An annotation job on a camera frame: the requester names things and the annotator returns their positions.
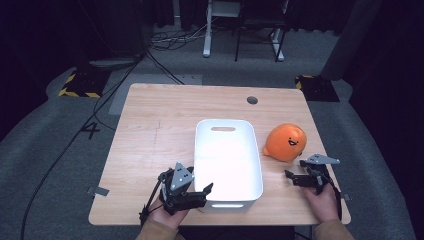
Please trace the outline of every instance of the cartoon face on ball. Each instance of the cartoon face on ball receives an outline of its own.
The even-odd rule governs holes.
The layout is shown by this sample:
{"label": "cartoon face on ball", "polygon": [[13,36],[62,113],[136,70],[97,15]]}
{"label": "cartoon face on ball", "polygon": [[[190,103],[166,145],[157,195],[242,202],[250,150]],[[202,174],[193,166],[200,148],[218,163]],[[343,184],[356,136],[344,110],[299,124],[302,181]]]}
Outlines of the cartoon face on ball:
{"label": "cartoon face on ball", "polygon": [[263,152],[266,156],[291,163],[302,154],[305,146],[305,132],[295,124],[285,123],[269,133]]}

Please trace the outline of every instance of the chair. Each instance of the chair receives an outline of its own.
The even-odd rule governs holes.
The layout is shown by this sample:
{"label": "chair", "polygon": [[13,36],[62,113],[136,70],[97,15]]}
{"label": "chair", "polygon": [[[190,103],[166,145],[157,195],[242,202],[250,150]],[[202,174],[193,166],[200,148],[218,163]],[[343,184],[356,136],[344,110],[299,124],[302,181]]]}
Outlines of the chair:
{"label": "chair", "polygon": [[282,31],[280,41],[268,41],[269,44],[278,44],[278,50],[275,55],[275,62],[281,52],[284,36],[289,30],[285,16],[285,3],[287,0],[241,0],[240,12],[238,16],[238,37],[237,49],[234,61],[237,62],[240,38],[242,31],[246,29],[272,29],[268,37],[271,39],[274,34]]}

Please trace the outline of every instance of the dark background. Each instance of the dark background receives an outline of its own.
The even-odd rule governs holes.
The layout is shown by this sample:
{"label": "dark background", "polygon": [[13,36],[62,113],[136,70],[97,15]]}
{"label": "dark background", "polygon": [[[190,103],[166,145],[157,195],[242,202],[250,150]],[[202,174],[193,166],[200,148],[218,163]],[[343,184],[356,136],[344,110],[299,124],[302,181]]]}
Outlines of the dark background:
{"label": "dark background", "polygon": [[[45,89],[55,76],[70,67],[87,67],[91,60],[116,56],[93,31],[77,1],[52,2],[7,1],[0,8],[0,139],[47,100]],[[83,2],[93,24],[104,29],[96,2]],[[420,152],[424,147],[423,10],[419,1],[383,1],[344,77],[353,87],[350,103],[405,197],[417,239],[424,238],[420,229],[424,226],[420,202],[424,182]],[[159,21],[155,15],[148,17]]]}

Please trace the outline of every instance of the desk leg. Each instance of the desk leg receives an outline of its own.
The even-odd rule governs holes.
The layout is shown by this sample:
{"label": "desk leg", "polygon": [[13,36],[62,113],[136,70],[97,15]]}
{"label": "desk leg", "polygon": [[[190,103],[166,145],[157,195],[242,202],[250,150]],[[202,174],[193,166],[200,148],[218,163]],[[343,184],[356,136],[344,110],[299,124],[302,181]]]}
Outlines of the desk leg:
{"label": "desk leg", "polygon": [[203,48],[203,57],[211,56],[211,42],[212,42],[212,1],[208,2],[208,16],[206,23],[206,36],[205,36],[205,46]]}
{"label": "desk leg", "polygon": [[[272,46],[274,47],[275,54],[278,54],[278,37],[280,36],[280,29],[276,29],[275,32],[271,35]],[[278,61],[283,61],[284,55],[283,51],[278,54]]]}

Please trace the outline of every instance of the black cable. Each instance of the black cable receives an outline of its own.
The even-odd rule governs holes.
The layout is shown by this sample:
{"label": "black cable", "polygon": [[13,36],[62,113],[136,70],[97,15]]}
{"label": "black cable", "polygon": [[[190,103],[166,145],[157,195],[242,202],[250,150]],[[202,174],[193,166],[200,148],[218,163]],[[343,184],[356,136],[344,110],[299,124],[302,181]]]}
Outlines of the black cable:
{"label": "black cable", "polygon": [[163,203],[162,203],[161,205],[159,205],[158,207],[155,207],[155,208],[153,208],[151,211],[149,211],[149,214],[150,214],[150,213],[152,213],[153,211],[155,211],[155,210],[157,210],[157,209],[161,208],[161,207],[163,207]]}
{"label": "black cable", "polygon": [[[137,66],[138,62],[135,63],[124,75],[121,83],[128,77],[128,75],[131,73],[131,71]],[[26,220],[28,218],[29,211],[31,209],[32,203],[34,202],[35,197],[37,196],[40,188],[43,186],[44,182],[46,181],[47,177],[49,176],[50,172],[53,170],[53,168],[56,166],[56,164],[59,162],[59,160],[63,157],[63,155],[66,153],[66,151],[69,149],[69,147],[72,145],[72,143],[75,141],[77,136],[81,133],[81,131],[84,129],[84,127],[88,124],[88,122],[93,118],[93,116],[102,109],[102,107],[110,100],[110,98],[113,96],[111,94],[105,102],[103,102],[100,107],[84,122],[84,124],[81,126],[81,128],[78,130],[78,132],[75,133],[75,135],[72,137],[72,139],[69,141],[69,143],[66,145],[66,147],[62,150],[62,152],[59,154],[59,156],[56,158],[56,160],[50,165],[47,172],[44,174],[43,178],[41,179],[40,183],[37,185],[35,191],[33,192],[29,203],[27,205],[27,208],[25,210],[24,217],[22,219],[22,225],[21,225],[21,240],[25,238],[25,227],[26,227]]]}
{"label": "black cable", "polygon": [[312,238],[308,238],[307,236],[305,236],[305,235],[303,235],[301,233],[298,233],[298,232],[294,232],[294,235],[297,235],[299,237],[302,237],[303,239],[306,239],[306,240],[312,240]]}
{"label": "black cable", "polygon": [[159,68],[160,70],[162,70],[162,72],[169,77],[171,80],[173,80],[174,82],[176,82],[177,84],[181,84],[181,85],[185,85],[184,82],[182,82],[181,80],[179,80],[174,74],[172,74],[165,66],[163,66],[160,62],[158,62],[158,60],[156,60],[155,57],[153,57],[153,55],[150,53],[150,51],[147,51],[147,57],[153,61],[153,63],[155,64],[155,66],[157,68]]}
{"label": "black cable", "polygon": [[[183,35],[178,35],[180,31],[177,31],[174,33],[173,36],[168,37],[169,32],[161,32],[157,33],[157,35],[165,35],[164,37],[156,37],[153,36],[153,38],[150,41],[150,45],[152,49],[158,50],[158,51],[167,51],[167,50],[177,50],[179,48],[184,47],[187,43],[194,42],[199,38],[205,37],[205,36],[196,36],[197,33],[204,32],[206,25],[199,28],[196,31],[192,31],[189,33],[185,33]],[[167,46],[158,46],[159,43],[166,43]]]}
{"label": "black cable", "polygon": [[150,195],[149,201],[147,201],[147,204],[144,205],[143,210],[141,211],[141,213],[139,213],[140,214],[140,228],[143,228],[144,223],[147,221],[147,217],[149,216],[149,214],[157,209],[157,208],[155,208],[155,209],[153,209],[152,211],[149,212],[150,204],[152,204],[153,197],[155,196],[155,194],[156,194],[161,183],[162,183],[162,181],[158,180],[158,182],[156,183],[156,186],[154,187],[154,189],[152,191],[152,194]]}
{"label": "black cable", "polygon": [[[119,82],[117,82],[117,83],[115,83],[115,85],[113,85],[109,90],[107,90],[104,94],[103,94],[103,96],[105,96],[105,95],[107,95],[110,91],[112,91],[113,89],[115,89],[112,93],[111,93],[111,95],[113,95],[113,94],[115,94],[115,92],[119,89],[119,87],[122,85],[122,83],[124,82],[124,80],[125,79],[122,79],[121,81],[119,81]],[[99,99],[97,99],[97,101],[96,101],[96,104],[94,105],[94,108],[93,108],[93,114],[94,114],[94,117],[96,118],[96,120],[101,124],[101,125],[103,125],[103,126],[105,126],[105,127],[107,127],[107,128],[109,128],[110,130],[113,130],[113,131],[116,131],[116,129],[115,128],[113,128],[113,127],[111,127],[111,126],[108,126],[108,125],[106,125],[105,123],[103,123],[99,118],[98,118],[98,116],[97,116],[97,111],[96,111],[96,107],[97,107],[97,105],[99,104],[99,102],[100,102],[100,100],[101,99],[103,99],[103,97],[102,98],[99,98]]]}

